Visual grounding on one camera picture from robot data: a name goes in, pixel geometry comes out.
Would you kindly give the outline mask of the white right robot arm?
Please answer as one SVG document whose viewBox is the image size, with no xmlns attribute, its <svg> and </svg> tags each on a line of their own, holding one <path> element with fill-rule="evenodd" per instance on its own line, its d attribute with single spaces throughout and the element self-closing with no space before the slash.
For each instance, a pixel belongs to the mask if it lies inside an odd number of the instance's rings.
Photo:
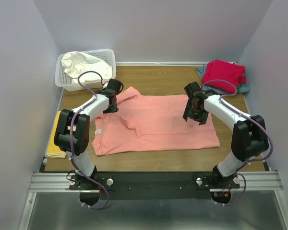
<svg viewBox="0 0 288 230">
<path fill-rule="evenodd" d="M 209 114 L 214 114 L 232 130 L 231 152 L 213 168 L 209 177 L 212 186 L 221 188 L 233 179 L 246 164 L 258 161 L 267 150 L 273 151 L 264 119 L 238 110 L 214 90 L 203 90 L 197 82 L 184 88 L 188 101 L 183 119 L 192 119 L 204 125 Z"/>
</svg>

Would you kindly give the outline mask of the pink t shirt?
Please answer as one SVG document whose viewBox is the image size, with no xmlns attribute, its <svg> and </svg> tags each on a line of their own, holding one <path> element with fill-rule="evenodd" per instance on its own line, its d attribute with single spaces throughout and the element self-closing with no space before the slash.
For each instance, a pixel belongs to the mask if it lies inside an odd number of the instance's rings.
<svg viewBox="0 0 288 230">
<path fill-rule="evenodd" d="M 116 113 L 95 118 L 95 154 L 220 147 L 211 116 L 204 125 L 183 119 L 187 101 L 187 95 L 141 95 L 129 87 L 117 96 Z"/>
</svg>

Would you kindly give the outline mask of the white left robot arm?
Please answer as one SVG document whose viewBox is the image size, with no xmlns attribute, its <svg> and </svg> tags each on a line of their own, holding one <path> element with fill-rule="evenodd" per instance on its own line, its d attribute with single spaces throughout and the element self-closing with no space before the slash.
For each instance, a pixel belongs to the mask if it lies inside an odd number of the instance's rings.
<svg viewBox="0 0 288 230">
<path fill-rule="evenodd" d="M 90 160 L 87 147 L 90 136 L 90 123 L 100 113 L 115 113 L 118 111 L 117 95 L 122 91 L 122 82 L 110 79 L 105 87 L 93 93 L 84 104 L 72 110 L 63 109 L 54 134 L 54 144 L 64 151 L 76 173 L 81 176 L 80 183 L 86 189 L 96 186 L 96 166 Z"/>
</svg>

